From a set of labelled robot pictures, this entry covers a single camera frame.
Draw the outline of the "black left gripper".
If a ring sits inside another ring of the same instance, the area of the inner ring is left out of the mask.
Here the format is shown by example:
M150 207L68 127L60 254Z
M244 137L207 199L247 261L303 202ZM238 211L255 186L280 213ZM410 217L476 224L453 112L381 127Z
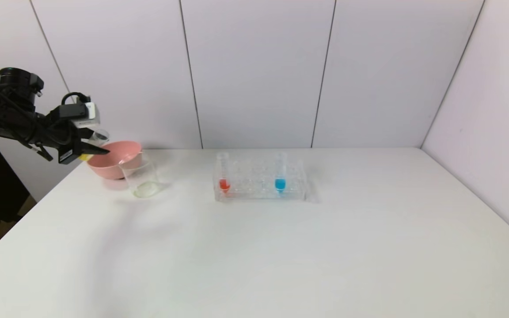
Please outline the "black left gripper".
M72 121L59 121L56 125L39 125L36 129L37 154L53 161L53 156L46 150L47 147L58 151L58 163L67 165L79 155L106 155L110 151L99 146L83 142L81 139L91 139L93 129L76 128Z

